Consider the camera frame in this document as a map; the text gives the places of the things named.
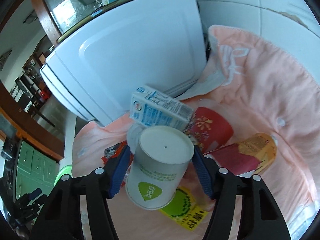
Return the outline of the yellow energy drink bottle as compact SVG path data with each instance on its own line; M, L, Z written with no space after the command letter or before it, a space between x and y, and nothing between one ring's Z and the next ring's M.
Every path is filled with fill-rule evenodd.
M250 138L206 153L218 167L236 176L249 178L267 169L276 159L277 140L274 136L257 133Z

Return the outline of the yellow green drink box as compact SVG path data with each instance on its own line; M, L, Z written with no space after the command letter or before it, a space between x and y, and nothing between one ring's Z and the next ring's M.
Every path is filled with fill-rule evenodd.
M189 231L194 231L209 213L196 203L188 189L180 186L171 202L159 211Z

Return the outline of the orange snack wrapper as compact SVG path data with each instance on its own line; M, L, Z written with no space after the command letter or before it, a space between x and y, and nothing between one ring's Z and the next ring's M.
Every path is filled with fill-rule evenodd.
M103 165L105 165L110 159L116 158L121 154L123 148L127 146L127 141L119 142L113 146L110 146L104 150L104 155L102 156Z

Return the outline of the red plastic cup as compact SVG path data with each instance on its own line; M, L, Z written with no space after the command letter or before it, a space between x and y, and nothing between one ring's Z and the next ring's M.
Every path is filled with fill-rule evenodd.
M199 146L202 153L207 153L225 145L234 130L227 119L216 111L198 107L185 134Z

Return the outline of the white paper cup green logo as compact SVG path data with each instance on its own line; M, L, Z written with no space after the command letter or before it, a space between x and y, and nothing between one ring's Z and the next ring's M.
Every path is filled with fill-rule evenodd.
M193 155L193 143L178 129L144 129L125 183L128 198L146 210L165 207L174 197Z

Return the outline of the blue white milk carton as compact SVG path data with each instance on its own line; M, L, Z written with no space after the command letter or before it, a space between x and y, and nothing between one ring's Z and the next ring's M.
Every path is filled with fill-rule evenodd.
M137 88L131 96L130 118L145 126L169 126L185 130L194 109L152 87Z

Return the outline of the green lower cabinet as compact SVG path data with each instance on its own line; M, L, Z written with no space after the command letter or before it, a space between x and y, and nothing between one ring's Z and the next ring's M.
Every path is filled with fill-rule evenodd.
M59 165L56 161L45 156L26 141L21 141L17 154L15 198L19 199L38 188L43 194L49 195L58 172Z

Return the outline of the green plastic basket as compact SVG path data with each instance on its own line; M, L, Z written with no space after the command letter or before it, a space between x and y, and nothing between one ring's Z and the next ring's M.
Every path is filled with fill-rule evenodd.
M54 181L54 186L57 184L57 182L59 181L59 179L61 177L63 177L65 174L69 175L70 177L73 178L72 175L72 165L66 165L64 166L57 174L55 181Z

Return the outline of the pink patterned towel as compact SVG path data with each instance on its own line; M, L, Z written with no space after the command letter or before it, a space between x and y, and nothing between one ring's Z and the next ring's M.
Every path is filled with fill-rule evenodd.
M319 84L294 57L242 29L212 25L212 54L200 81L180 98L193 108L215 101L234 127L228 143L257 132L278 142L275 161L260 173L288 224L292 239L319 210ZM223 70L224 83L213 79ZM103 167L103 151L125 140L128 114L100 127L89 122L73 142L74 177ZM124 188L108 201L119 239L202 239L211 212L193 231L159 211L137 207Z

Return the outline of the white microwave oven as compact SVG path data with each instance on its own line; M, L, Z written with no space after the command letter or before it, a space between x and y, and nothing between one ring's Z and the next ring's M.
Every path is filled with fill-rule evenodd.
M40 72L69 111L106 126L129 111L135 89L178 96L206 62L197 0L132 0L95 13Z

